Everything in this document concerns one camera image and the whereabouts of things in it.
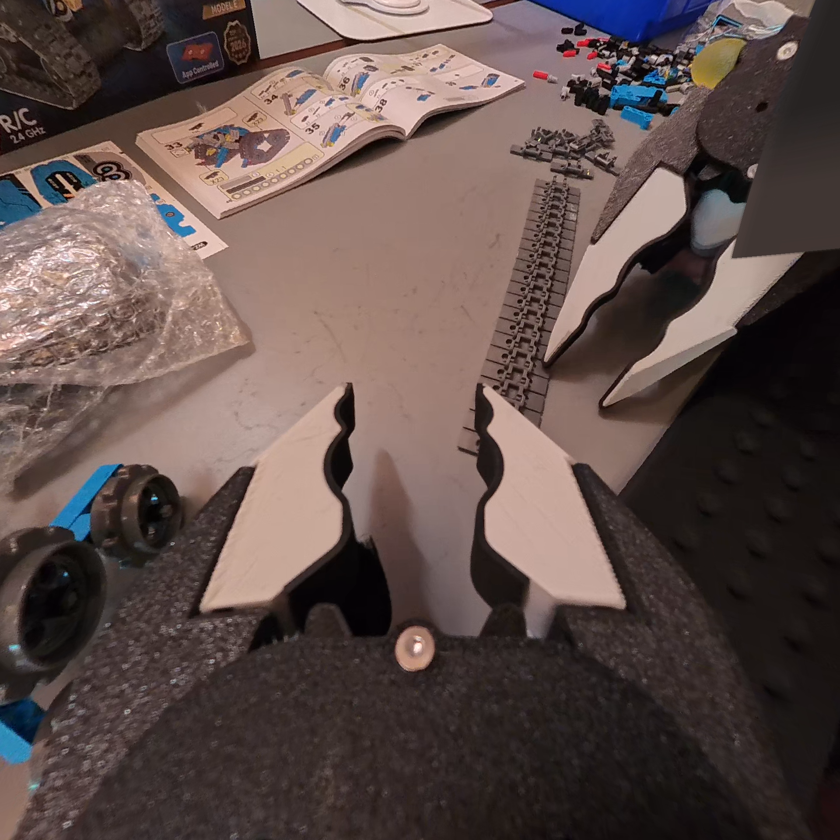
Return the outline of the yellow translucent ball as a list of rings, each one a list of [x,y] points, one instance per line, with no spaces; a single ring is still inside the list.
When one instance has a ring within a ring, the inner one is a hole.
[[[692,60],[689,73],[699,88],[713,89],[737,65],[748,41],[721,37],[706,42]]]

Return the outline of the white laptop stand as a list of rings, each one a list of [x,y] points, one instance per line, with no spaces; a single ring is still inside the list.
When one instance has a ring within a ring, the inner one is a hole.
[[[472,1],[298,1],[343,39],[372,43],[384,39],[483,25],[493,18]]]

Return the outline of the grey desk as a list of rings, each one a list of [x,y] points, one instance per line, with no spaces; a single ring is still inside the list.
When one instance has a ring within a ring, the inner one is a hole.
[[[536,126],[584,131],[592,122],[560,100],[560,85],[532,78],[588,70],[586,59],[555,50],[569,23],[526,2],[493,15],[485,26],[374,50],[446,44],[525,79],[507,98],[430,120],[407,142],[375,143],[220,221],[158,174],[227,243],[207,264],[254,347],[118,393],[92,430],[2,497],[2,534],[52,519],[96,467],[117,461],[171,477],[192,516],[237,468],[351,382],[354,469],[345,493],[357,533],[379,550],[394,619],[478,632],[487,608],[471,584],[469,548],[484,486],[457,441],[533,182],[549,173],[509,149]]]

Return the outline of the blue printed sticker sheet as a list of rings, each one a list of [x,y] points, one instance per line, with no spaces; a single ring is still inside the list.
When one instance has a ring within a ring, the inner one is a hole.
[[[108,182],[141,184],[173,235],[203,259],[228,247],[210,227],[111,141],[3,173],[1,229],[48,207],[66,204],[90,186]]]

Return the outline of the pile of grey links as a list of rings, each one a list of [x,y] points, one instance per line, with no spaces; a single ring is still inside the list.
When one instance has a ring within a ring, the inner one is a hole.
[[[510,147],[510,154],[527,161],[548,163],[555,175],[592,180],[593,167],[613,176],[622,173],[613,151],[614,143],[613,130],[598,118],[585,134],[535,127],[524,143]]]

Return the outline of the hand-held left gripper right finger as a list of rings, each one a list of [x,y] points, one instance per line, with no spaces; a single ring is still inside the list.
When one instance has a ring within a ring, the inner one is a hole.
[[[470,574],[490,607],[521,609],[547,636],[559,607],[627,609],[627,598],[574,472],[581,464],[486,384],[475,397],[486,489],[476,508]]]

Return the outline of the pile of small building bricks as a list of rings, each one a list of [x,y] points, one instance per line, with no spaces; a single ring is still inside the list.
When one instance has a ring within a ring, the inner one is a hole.
[[[614,35],[592,36],[583,24],[563,27],[561,34],[557,52],[567,59],[584,57],[590,68],[569,76],[560,99],[600,117],[627,112],[624,120],[646,129],[654,116],[667,118],[680,108],[696,86],[690,66],[719,29],[689,34],[674,49]]]

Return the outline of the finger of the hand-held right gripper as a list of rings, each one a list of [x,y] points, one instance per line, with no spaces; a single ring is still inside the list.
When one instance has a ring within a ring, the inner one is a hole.
[[[546,366],[582,335],[594,311],[615,297],[643,251],[676,231],[688,210],[684,176],[663,166],[655,168],[584,252],[549,336],[543,356]]]
[[[735,257],[736,244],[733,239],[717,259],[705,293],[671,320],[650,353],[626,369],[604,394],[600,408],[635,396],[732,338],[742,317],[803,256]]]

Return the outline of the blue storage bin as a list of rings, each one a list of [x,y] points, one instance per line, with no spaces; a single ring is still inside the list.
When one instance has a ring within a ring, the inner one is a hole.
[[[685,28],[712,1],[535,1],[573,21],[631,42],[643,42]]]

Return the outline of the bubble wrap bag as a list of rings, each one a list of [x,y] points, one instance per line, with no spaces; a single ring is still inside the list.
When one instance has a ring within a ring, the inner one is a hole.
[[[249,343],[213,272],[137,182],[2,232],[2,490],[110,392]]]

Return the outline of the dark toy vehicle box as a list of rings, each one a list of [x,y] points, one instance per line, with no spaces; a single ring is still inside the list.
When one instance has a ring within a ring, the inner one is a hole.
[[[250,1],[2,1],[2,154],[258,60]]]

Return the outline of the open instruction booklet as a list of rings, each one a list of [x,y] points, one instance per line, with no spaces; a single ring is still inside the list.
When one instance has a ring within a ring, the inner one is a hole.
[[[445,45],[284,66],[213,110],[136,144],[215,218],[285,193],[378,140],[519,91],[525,81]]]

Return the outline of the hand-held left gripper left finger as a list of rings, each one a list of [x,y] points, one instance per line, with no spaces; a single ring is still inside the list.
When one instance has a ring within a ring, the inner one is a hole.
[[[358,543],[343,487],[353,469],[354,388],[336,386],[257,458],[199,602],[209,616],[267,607],[300,631],[340,585],[324,570],[355,564]]]

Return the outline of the blue toy vehicle with wheels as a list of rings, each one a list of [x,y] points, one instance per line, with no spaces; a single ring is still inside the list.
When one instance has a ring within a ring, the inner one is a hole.
[[[152,465],[102,465],[46,525],[1,544],[1,755],[30,760],[48,711],[33,698],[90,642],[110,566],[141,567],[181,530],[182,497]]]

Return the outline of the black perforated pad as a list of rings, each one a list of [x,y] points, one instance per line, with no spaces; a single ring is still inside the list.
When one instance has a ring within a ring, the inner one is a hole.
[[[809,812],[838,741],[838,270],[738,331],[621,498],[719,615]]]

